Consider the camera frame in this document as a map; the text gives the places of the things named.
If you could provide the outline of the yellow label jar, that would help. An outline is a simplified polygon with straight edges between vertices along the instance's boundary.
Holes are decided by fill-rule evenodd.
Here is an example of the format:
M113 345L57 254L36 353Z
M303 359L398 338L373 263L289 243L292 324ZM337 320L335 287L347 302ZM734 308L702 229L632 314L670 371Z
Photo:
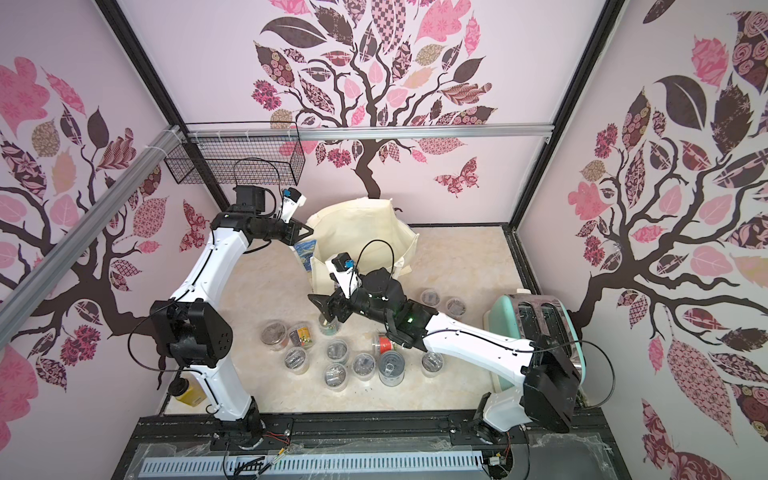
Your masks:
M310 325L306 322L291 326L288 330L288 338L294 347L309 349L314 345Z

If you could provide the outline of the cream canvas tote bag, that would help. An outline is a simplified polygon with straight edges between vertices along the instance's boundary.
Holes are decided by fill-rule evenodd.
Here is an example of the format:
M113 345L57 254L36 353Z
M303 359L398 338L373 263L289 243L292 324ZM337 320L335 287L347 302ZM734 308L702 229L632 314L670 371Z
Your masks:
M378 268L394 278L411 272L419 234L401 221L390 200L359 198L328 206L307 222L314 233L292 250L308 272L311 290L330 294L334 290L327 263L346 252L365 274Z

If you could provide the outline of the twelfth clear seed jar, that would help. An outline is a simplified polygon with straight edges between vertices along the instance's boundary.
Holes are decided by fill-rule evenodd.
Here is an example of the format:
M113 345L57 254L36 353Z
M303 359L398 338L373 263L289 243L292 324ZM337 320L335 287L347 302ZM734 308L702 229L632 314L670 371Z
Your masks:
M376 358L370 353L361 352L354 357L351 367L358 380L368 382L377 371Z

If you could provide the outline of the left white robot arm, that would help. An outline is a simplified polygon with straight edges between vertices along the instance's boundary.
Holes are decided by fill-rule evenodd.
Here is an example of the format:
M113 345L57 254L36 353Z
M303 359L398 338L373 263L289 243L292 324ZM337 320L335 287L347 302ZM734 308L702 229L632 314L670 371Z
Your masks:
M235 193L235 203L211 222L204 250L187 278L168 300L155 302L149 314L159 353L191 374L214 417L224 422L258 415L230 356L232 327L217 311L224 287L239 259L259 250L251 246L253 241L292 246L313 233L294 218L306 202L298 189L284 189L271 213L264 211L268 190L239 185Z

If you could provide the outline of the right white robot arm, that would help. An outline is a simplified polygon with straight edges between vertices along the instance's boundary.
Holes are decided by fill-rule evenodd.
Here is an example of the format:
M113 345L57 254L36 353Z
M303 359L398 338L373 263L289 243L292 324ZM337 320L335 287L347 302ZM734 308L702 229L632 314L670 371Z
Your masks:
M569 432L581 384L572 340L544 333L505 337L466 325L408 298L383 268L365 275L350 268L334 277L332 294L308 297L325 319L345 322L358 314L382 324L402 347L452 356L510 383L509 389L482 397L476 421L481 433L505 433L530 422Z

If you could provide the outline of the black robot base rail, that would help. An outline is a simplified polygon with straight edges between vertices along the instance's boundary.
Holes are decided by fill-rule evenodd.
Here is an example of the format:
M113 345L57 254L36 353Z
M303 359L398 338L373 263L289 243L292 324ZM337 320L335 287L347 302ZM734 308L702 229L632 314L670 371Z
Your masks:
M111 478L136 479L147 457L472 451L484 473L353 474L319 479L627 479L599 411L580 412L569 432L515 427L494 440L476 432L471 410L263 413L255 431L211 415L141 418Z

